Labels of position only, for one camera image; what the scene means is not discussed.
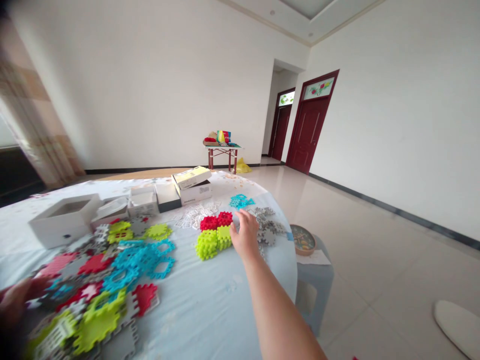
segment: white wall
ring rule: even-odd
[[[479,14],[387,0],[313,47],[298,89],[340,73],[310,172],[480,240]]]
[[[266,113],[265,134],[263,136],[262,154],[268,154],[270,148],[270,137],[272,135],[272,125],[274,123],[275,108],[277,106],[277,96],[280,92],[294,88],[297,84],[299,75],[293,71],[282,70],[273,72],[270,84],[270,98],[268,100],[268,111]]]
[[[262,153],[274,59],[310,49],[217,0],[30,0],[10,15],[86,169],[207,164],[232,132]],[[215,164],[226,164],[218,156]]]

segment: stained glass window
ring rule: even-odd
[[[285,106],[291,105],[294,103],[294,95],[295,91],[288,92],[286,94],[280,95],[280,101],[278,102],[278,106]]]
[[[321,96],[326,96],[332,91],[332,86],[334,85],[335,78],[331,77],[327,80],[322,80],[314,84],[308,85],[305,90],[305,95],[303,100],[314,99]]]

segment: hand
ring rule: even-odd
[[[240,231],[237,233],[235,224],[233,222],[230,224],[231,242],[233,243],[236,252],[245,263],[260,256],[259,244],[257,241],[259,223],[255,216],[246,212],[244,209],[235,212],[235,215],[240,219]]]
[[[25,303],[44,294],[51,277],[26,278],[0,291],[0,319],[3,330],[13,328],[20,321]]]

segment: plastic stool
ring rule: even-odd
[[[320,238],[314,235],[316,240],[316,249],[322,250],[328,260],[330,255]],[[320,336],[320,326],[324,318],[325,307],[329,301],[330,290],[334,282],[334,267],[332,265],[313,265],[297,263],[298,280],[312,285],[316,289],[316,297],[313,310],[310,313],[301,311],[305,322],[310,326],[311,331],[316,337]]]

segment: beige curtain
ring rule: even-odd
[[[7,25],[1,39],[1,115],[45,185],[60,188],[85,171],[20,37]]]

